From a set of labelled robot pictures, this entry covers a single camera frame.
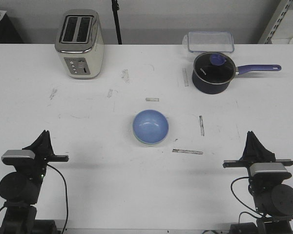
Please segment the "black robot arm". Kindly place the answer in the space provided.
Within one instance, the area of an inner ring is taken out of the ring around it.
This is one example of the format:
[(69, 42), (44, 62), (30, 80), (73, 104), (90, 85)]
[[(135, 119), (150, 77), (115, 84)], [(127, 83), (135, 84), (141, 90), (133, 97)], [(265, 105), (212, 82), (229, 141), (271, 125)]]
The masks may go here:
[(254, 208), (248, 214), (256, 222), (231, 224), (231, 234), (291, 234), (293, 220), (293, 188), (283, 184), (292, 177), (287, 167), (291, 159), (276, 159), (254, 132), (247, 133), (246, 145), (239, 160), (225, 160), (224, 168), (246, 168), (248, 191), (253, 197)]
[(54, 220), (36, 219), (38, 202), (46, 169), (50, 162), (67, 162), (67, 155), (54, 154), (50, 132), (42, 131), (29, 146), (8, 150), (1, 160), (13, 166), (14, 172), (0, 181), (0, 197), (6, 209), (0, 234), (59, 234)]

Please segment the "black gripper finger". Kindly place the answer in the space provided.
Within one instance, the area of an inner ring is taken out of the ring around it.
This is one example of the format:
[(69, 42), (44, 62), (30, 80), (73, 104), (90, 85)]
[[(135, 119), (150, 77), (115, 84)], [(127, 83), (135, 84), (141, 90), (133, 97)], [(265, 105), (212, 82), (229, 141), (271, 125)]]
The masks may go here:
[(275, 161), (275, 154), (267, 150), (251, 131), (251, 156), (256, 161)]
[(252, 133), (252, 131), (247, 132), (246, 144), (241, 156), (242, 160), (251, 161), (251, 158), (253, 157)]
[(42, 154), (47, 149), (46, 134), (47, 131), (43, 130), (38, 138), (31, 145), (24, 147), (23, 150), (30, 150), (34, 154)]
[(55, 154), (51, 144), (50, 132), (48, 130), (46, 131), (45, 143), (46, 143), (46, 154), (48, 156), (54, 156)]

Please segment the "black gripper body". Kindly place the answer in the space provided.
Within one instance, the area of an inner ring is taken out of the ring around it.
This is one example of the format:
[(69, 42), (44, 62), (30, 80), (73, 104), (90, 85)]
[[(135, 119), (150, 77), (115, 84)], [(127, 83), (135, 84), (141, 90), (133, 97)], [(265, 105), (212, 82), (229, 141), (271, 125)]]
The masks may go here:
[(29, 180), (43, 180), (49, 162), (68, 162), (68, 155), (36, 156), (35, 160), (27, 165), (15, 165), (17, 172), (24, 174)]
[(249, 168), (253, 164), (272, 164), (272, 163), (281, 163), (283, 166), (288, 167), (293, 165), (293, 160), (291, 159), (277, 159), (272, 162), (255, 162), (255, 161), (246, 161), (246, 160), (224, 160), (223, 168)]

